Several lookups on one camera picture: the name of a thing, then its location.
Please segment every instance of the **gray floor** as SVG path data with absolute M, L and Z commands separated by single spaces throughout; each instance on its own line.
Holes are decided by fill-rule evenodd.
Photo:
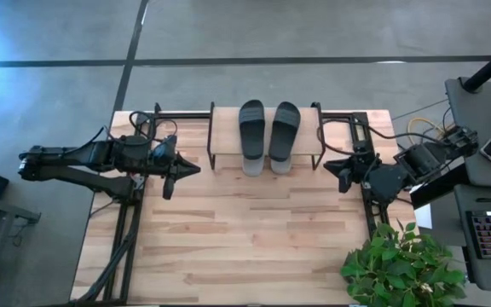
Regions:
M 139 7 L 140 0 L 0 0 L 0 61 L 124 60 Z M 401 55 L 491 55 L 491 0 L 152 0 L 136 58 Z M 446 98 L 445 79 L 482 65 L 135 67 L 123 109 L 157 101 L 202 110 L 211 101 L 239 106 L 257 98 L 269 106 L 383 108 L 396 117 Z M 21 181 L 17 155 L 34 144 L 88 140 L 109 123 L 122 73 L 0 68 L 0 174 L 11 181 L 5 200 L 43 213 L 21 247 L 5 247 L 0 306 L 67 301 L 93 195 L 62 182 Z M 399 118 L 395 130 L 418 116 L 438 123 L 447 108 Z M 491 293 L 467 292 L 465 303 L 491 306 Z

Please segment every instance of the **wooden tabletop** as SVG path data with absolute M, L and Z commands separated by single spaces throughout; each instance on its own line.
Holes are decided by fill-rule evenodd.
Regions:
M 394 134 L 388 111 L 367 113 L 373 128 Z M 129 114 L 115 113 L 115 136 L 132 133 Z M 169 201 L 161 196 L 163 180 L 149 177 L 128 303 L 352 303 L 338 272 L 348 251 L 368 238 L 359 186 L 340 194 L 337 178 L 322 167 L 313 171 L 308 156 L 293 157 L 285 176 L 275 175 L 267 161 L 260 177 L 247 177 L 239 155 L 217 156 L 212 171 L 207 119 L 176 122 L 179 151 L 202 172 L 177 182 Z M 351 151 L 346 124 L 330 123 L 324 130 L 328 143 Z M 164 123 L 157 136 L 172 131 L 172 124 Z M 373 143 L 381 159 L 393 163 L 396 141 L 373 135 Z M 342 158 L 327 152 L 324 160 Z M 109 201 L 97 194 L 92 209 Z M 399 201 L 390 205 L 388 214 L 394 227 L 397 218 L 403 223 L 414 220 L 412 206 Z M 72 298 L 85 293 L 106 266 L 117 215 L 118 205 L 112 205 L 90 219 Z

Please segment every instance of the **black slipper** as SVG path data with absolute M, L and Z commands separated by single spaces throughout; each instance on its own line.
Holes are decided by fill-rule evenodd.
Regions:
M 264 106 L 258 100 L 246 102 L 238 114 L 244 155 L 242 169 L 247 176 L 259 176 L 264 164 Z
M 276 174 L 283 175 L 291 170 L 291 150 L 299 126 L 298 108 L 290 102 L 282 102 L 274 115 L 269 147 L 270 166 Z

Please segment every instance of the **potted plant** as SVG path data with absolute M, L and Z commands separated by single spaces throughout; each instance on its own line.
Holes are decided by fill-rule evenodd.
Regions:
M 348 254 L 340 274 L 349 283 L 348 294 L 374 307 L 438 307 L 464 298 L 464 273 L 448 269 L 452 253 L 429 235 L 416 235 L 415 223 L 402 234 L 385 223 L 371 241 Z

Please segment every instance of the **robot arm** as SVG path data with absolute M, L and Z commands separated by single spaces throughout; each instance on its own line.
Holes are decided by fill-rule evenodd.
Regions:
M 428 182 L 447 160 L 470 156 L 477 150 L 477 133 L 465 127 L 454 127 L 439 142 L 411 146 L 397 154 L 396 164 L 382 163 L 374 153 L 347 159 L 327 161 L 323 166 L 338 178 L 338 191 L 348 192 L 351 183 L 362 183 L 370 200 L 387 206 L 407 186 Z
M 163 197 L 171 198 L 175 181 L 200 172 L 186 161 L 175 147 L 177 136 L 166 137 L 154 150 L 144 136 L 121 136 L 110 141 L 89 142 L 80 148 L 45 148 L 34 146 L 19 155 L 19 174 L 25 180 L 58 179 L 104 191 L 118 200 L 127 200 L 130 191 L 142 183 L 131 177 L 103 177 L 70 166 L 85 166 L 92 171 L 118 170 L 143 176 L 165 177 Z

